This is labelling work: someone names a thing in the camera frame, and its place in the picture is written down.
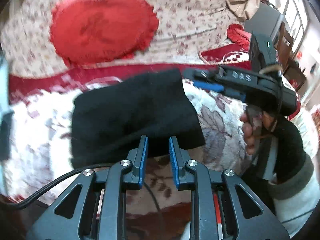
floral print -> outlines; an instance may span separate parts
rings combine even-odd
[[[49,41],[51,10],[60,0],[25,0],[1,30],[1,45],[12,62],[11,74],[26,78],[54,76],[67,70]],[[239,22],[225,0],[147,0],[160,20],[150,47],[133,59],[85,67],[157,62],[198,63],[202,50],[230,43],[226,31]]]

black cable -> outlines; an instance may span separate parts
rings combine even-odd
[[[309,211],[307,211],[307,212],[304,212],[304,213],[301,214],[301,215],[298,215],[298,216],[296,216],[296,217],[294,217],[294,218],[291,218],[291,219],[289,219],[289,220],[283,221],[283,222],[281,222],[281,223],[284,224],[284,223],[291,222],[292,220],[295,220],[295,219],[297,219],[297,218],[299,218],[299,217],[302,217],[302,216],[304,216],[304,215],[306,215],[306,214],[308,214],[308,213],[310,213],[310,212],[313,212],[313,210],[315,210],[315,209],[313,208],[313,209],[311,209],[311,210],[309,210]]]
[[[164,217],[162,215],[162,212],[161,212],[161,209],[160,209],[160,206],[159,206],[159,203],[155,197],[155,195],[153,194],[151,188],[149,187],[149,185],[147,183],[143,183],[143,185],[145,186],[145,188],[147,189],[147,191],[149,192],[152,200],[153,200],[153,203],[155,204],[156,206],[156,209],[157,209],[157,212],[158,212],[158,215],[159,215],[159,222],[160,222],[160,227],[159,227],[159,239],[163,240],[164,239],[164,235],[165,235],[165,223],[164,223]]]
[[[35,200],[40,198],[44,193],[48,192],[50,189],[52,189],[53,187],[58,185],[60,182],[64,181],[67,178],[72,177],[73,175],[81,173],[82,171],[84,171],[86,169],[95,169],[95,168],[111,167],[111,166],[112,166],[111,163],[100,163],[100,164],[93,164],[93,165],[85,166],[85,167],[82,167],[82,168],[77,168],[77,169],[75,169],[73,171],[70,171],[70,172],[60,176],[59,178],[51,181],[49,184],[47,184],[44,187],[42,187],[41,189],[37,190],[35,193],[33,193],[32,195],[30,195],[25,200],[22,200],[19,203],[4,202],[0,198],[1,207],[3,207],[6,210],[21,210],[21,209],[24,209],[28,205],[33,203]]]

chair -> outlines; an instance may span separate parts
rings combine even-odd
[[[280,35],[276,50],[278,51],[279,62],[283,69],[286,69],[288,60],[290,58],[290,52],[293,46],[293,37],[287,32],[284,22],[280,25]]]

folded black fabric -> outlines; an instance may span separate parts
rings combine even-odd
[[[114,163],[149,137],[148,157],[168,153],[176,136],[183,149],[204,144],[196,110],[186,97],[178,69],[145,73],[85,92],[74,101],[71,145],[74,168]]]

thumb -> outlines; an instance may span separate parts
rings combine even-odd
[[[262,123],[267,130],[269,130],[274,119],[274,117],[271,117],[267,112],[263,111]]]

